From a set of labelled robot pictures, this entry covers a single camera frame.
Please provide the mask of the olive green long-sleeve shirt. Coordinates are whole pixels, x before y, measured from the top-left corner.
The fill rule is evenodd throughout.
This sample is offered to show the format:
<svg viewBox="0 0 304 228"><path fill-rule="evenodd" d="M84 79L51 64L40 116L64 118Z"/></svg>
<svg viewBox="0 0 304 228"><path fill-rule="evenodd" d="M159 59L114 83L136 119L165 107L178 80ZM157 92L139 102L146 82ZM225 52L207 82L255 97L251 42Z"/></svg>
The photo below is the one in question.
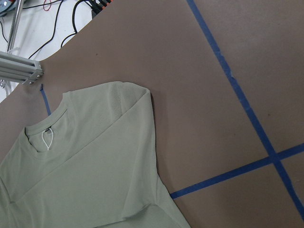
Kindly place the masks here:
<svg viewBox="0 0 304 228"><path fill-rule="evenodd" d="M187 228L156 165L151 94L110 82L63 94L0 165L3 228Z"/></svg>

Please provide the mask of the aluminium frame post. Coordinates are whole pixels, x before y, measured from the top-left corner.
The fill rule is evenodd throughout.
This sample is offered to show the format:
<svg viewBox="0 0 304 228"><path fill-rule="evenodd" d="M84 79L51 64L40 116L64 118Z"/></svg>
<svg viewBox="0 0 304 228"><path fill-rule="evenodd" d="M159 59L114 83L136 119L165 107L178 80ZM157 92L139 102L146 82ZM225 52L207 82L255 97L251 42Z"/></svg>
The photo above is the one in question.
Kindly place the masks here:
<svg viewBox="0 0 304 228"><path fill-rule="evenodd" d="M15 44L23 4L24 1L22 0L8 0L7 5L5 5L7 10L14 6L15 12L6 52L0 53L0 84L2 87L4 87L8 81L31 85L44 74L40 62L19 57L11 53Z"/></svg>

